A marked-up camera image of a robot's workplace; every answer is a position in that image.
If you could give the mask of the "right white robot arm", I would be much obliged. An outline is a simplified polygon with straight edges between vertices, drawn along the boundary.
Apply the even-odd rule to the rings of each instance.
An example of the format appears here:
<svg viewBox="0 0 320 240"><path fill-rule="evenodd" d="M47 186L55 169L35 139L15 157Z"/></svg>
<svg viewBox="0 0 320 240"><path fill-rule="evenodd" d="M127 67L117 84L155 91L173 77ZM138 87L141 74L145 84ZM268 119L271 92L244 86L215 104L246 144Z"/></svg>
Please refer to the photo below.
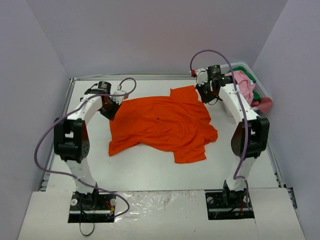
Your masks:
<svg viewBox="0 0 320 240"><path fill-rule="evenodd" d="M251 108L241 93L234 74L222 74L219 65L192 70L191 75L196 79L195 88L202 103L222 101L236 123L230 142L235 163L221 195L222 202L232 207L239 202L239 193L248 190L247 178L252 166L267 148L270 122Z"/></svg>

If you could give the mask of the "orange t-shirt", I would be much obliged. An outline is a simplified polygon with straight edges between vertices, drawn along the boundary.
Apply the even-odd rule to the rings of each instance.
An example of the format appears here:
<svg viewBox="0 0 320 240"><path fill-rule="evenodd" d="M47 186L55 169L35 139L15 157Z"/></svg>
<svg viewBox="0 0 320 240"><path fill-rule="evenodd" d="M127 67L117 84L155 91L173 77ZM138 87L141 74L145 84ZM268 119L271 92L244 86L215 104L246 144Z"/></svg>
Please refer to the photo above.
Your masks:
<svg viewBox="0 0 320 240"><path fill-rule="evenodd" d="M199 101L194 86L173 88L168 96L149 96L122 103L109 123L109 156L139 144L172 152L177 164L205 160L205 146L218 139L218 131Z"/></svg>

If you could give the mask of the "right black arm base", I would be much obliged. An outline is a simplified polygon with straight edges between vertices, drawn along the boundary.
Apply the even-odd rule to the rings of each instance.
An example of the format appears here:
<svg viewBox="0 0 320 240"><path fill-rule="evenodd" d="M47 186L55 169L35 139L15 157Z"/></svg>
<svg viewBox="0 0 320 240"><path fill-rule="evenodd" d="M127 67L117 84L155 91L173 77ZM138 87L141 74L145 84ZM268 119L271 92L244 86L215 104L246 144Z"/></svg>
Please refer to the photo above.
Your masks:
<svg viewBox="0 0 320 240"><path fill-rule="evenodd" d="M244 220L254 219L255 214L251 209L252 204L246 198L246 193L241 191L227 196L222 190L205 191L207 218L210 221L218 220Z"/></svg>

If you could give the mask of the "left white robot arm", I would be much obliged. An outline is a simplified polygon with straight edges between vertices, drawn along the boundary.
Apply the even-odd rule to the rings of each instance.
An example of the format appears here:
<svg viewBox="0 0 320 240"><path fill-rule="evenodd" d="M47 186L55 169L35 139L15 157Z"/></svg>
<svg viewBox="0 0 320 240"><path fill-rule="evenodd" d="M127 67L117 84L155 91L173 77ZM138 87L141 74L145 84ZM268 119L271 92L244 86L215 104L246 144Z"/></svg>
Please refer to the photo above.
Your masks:
<svg viewBox="0 0 320 240"><path fill-rule="evenodd" d="M90 141L87 125L99 112L108 120L114 120L125 92L117 86L111 96L111 83L100 81L97 88L89 88L80 98L76 111L54 127L54 153L66 162L75 181L75 192L84 195L82 203L89 209L97 208L101 197L95 193L97 182L92 177L87 156Z"/></svg>

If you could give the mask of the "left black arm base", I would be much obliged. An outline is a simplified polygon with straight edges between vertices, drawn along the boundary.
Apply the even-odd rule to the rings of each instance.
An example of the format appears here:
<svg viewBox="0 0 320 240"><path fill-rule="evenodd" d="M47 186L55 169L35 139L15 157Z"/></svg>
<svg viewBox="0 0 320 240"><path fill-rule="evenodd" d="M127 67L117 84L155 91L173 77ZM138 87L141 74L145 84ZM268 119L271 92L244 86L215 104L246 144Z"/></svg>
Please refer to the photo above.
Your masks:
<svg viewBox="0 0 320 240"><path fill-rule="evenodd" d="M108 193L82 194L73 192L68 223L113 223L115 221L116 197Z"/></svg>

